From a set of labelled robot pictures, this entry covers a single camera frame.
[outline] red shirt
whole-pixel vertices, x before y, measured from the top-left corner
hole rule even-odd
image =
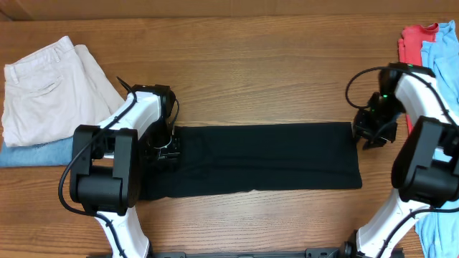
[[[428,27],[413,25],[405,27],[402,39],[399,39],[399,60],[411,65],[422,65],[422,42],[435,42],[435,35],[439,30],[438,23]]]

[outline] wooden table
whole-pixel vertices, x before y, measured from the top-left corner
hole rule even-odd
[[[238,19],[126,19],[0,23],[0,63],[9,64],[69,35],[85,44],[115,81],[171,85],[179,125],[249,125],[351,121],[349,79],[397,61],[404,26],[454,14],[278,16]],[[364,104],[378,89],[363,76],[351,98]],[[1,101],[4,89],[1,88]],[[138,204],[143,231],[157,252],[255,252],[334,247],[374,215],[390,189],[394,158],[407,137],[361,151],[363,188],[348,191],[253,191],[161,199]],[[57,198],[63,167],[0,171],[0,257],[84,257],[110,251],[89,217]],[[410,231],[400,244],[421,257]]]

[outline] black cloth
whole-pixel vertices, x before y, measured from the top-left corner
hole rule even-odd
[[[361,188],[351,123],[182,127],[176,134],[178,164],[149,168],[141,199]]]

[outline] khaki pants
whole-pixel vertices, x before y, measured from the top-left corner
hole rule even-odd
[[[122,104],[84,45],[63,37],[7,64],[1,121],[6,146],[28,146],[68,138],[81,124],[96,125]]]

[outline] folded clothing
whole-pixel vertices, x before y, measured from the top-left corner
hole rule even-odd
[[[413,25],[405,27],[402,31],[402,38],[399,39],[399,61],[411,65],[422,65],[420,50],[423,41],[434,42],[439,25],[434,23],[428,27]],[[411,132],[413,125],[407,115],[408,133]]]
[[[73,138],[26,147],[1,147],[0,167],[61,166],[72,160]]]
[[[4,72],[1,121],[8,147],[68,138],[80,124],[96,125],[123,104],[87,48],[73,47],[67,36]]]
[[[459,201],[448,201],[442,209],[459,207]],[[425,258],[459,257],[459,214],[429,214],[416,223]]]
[[[429,67],[437,78],[437,87],[448,108],[459,115],[459,44],[455,22],[439,24],[436,42],[423,42],[422,65]],[[443,152],[436,152],[435,159],[449,161]],[[459,207],[459,201],[446,202],[442,209]],[[459,214],[429,214],[416,223],[422,250],[426,258],[459,257]]]
[[[436,37],[436,42],[422,43],[422,66],[432,69],[440,94],[449,108],[459,115],[459,42],[455,22],[440,24]]]
[[[145,170],[141,199],[361,188],[351,123],[176,128],[177,167]]]

